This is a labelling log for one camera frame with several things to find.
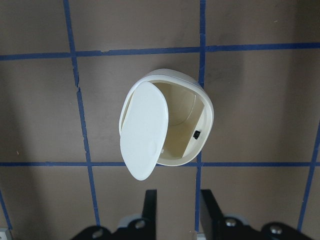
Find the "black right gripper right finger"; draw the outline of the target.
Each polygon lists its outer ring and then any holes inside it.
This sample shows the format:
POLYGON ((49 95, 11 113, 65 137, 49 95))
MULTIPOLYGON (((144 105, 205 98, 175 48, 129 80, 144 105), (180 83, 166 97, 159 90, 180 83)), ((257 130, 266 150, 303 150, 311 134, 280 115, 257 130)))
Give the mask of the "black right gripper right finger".
POLYGON ((261 230, 252 228, 240 218, 223 214, 213 193, 209 189, 200 191, 199 218, 207 240, 310 240, 295 228, 270 222, 261 230))

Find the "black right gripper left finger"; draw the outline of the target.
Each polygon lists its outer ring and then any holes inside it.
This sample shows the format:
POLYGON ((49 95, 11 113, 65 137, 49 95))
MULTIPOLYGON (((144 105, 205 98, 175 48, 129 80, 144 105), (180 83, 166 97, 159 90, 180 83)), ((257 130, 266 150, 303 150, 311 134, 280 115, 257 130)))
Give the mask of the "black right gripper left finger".
POLYGON ((140 217, 136 217, 110 232, 103 226, 89 226, 73 237, 74 240, 155 240, 157 238, 157 190, 145 192, 143 209, 140 217))

